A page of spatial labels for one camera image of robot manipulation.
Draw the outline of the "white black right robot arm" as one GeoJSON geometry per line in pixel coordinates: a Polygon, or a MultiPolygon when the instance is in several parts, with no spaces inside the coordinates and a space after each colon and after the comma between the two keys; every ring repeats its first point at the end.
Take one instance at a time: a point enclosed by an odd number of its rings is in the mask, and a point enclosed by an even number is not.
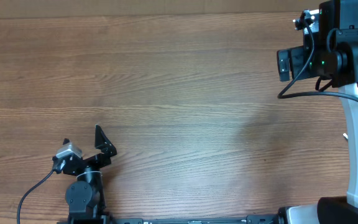
{"type": "Polygon", "coordinates": [[[280,80],[293,86],[315,78],[314,96],[341,100],[349,147],[349,185],[345,196],[323,197],[313,205],[282,207],[259,223],[358,223],[358,0],[326,1],[294,20],[303,45],[279,50],[280,80]]]}

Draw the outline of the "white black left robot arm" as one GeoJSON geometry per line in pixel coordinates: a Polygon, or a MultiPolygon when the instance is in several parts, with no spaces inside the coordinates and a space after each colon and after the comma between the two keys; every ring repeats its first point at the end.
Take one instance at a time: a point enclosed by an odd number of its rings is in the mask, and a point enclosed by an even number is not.
{"type": "Polygon", "coordinates": [[[69,206],[68,223],[113,223],[113,217],[105,211],[106,201],[101,168],[111,165],[117,149],[107,138],[100,125],[95,126],[94,147],[101,152],[87,159],[69,139],[52,157],[52,170],[76,177],[67,188],[65,200],[69,206]]]}

